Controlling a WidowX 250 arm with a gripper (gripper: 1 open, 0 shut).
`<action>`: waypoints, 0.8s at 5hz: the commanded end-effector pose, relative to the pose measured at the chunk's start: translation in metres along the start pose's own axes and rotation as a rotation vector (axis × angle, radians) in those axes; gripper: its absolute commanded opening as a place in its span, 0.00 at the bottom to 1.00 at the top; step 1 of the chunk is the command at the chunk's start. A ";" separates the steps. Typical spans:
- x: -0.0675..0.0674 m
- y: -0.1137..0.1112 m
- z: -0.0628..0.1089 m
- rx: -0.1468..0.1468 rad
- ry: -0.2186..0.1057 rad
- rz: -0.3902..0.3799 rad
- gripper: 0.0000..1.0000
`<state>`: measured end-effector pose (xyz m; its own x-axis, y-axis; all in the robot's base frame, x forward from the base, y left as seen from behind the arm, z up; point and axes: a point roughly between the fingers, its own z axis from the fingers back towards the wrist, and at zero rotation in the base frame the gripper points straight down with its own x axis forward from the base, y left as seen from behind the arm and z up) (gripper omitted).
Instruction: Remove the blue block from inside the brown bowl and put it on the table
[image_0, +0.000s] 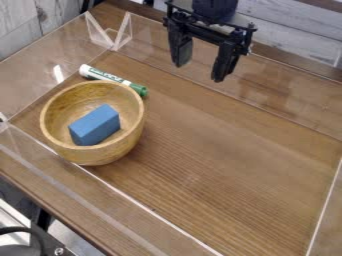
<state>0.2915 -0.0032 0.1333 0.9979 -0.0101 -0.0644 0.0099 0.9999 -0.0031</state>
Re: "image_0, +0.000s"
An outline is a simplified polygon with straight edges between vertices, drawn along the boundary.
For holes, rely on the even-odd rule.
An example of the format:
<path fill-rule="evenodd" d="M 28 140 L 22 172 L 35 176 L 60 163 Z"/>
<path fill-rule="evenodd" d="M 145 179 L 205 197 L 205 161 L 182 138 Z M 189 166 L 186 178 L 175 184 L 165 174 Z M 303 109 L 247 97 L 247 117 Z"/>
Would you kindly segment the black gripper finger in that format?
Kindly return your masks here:
<path fill-rule="evenodd" d="M 179 30 L 170 30 L 169 43 L 173 62 L 182 67 L 193 57 L 193 38 Z"/>
<path fill-rule="evenodd" d="M 237 44 L 230 41 L 223 41 L 219 45 L 218 56 L 214 62 L 211 79 L 219 83 L 225 80 L 235 69 L 239 60 L 239 52 L 237 51 Z"/>

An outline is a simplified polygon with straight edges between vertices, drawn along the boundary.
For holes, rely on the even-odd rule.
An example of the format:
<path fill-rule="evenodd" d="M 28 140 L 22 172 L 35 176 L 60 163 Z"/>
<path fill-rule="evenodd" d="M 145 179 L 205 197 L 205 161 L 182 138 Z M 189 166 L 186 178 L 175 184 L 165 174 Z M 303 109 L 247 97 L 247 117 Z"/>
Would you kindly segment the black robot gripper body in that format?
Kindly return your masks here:
<path fill-rule="evenodd" d="M 237 13 L 239 0 L 166 0 L 165 26 L 174 45 L 193 37 L 219 45 L 230 42 L 241 55 L 250 53 L 258 27 Z"/>

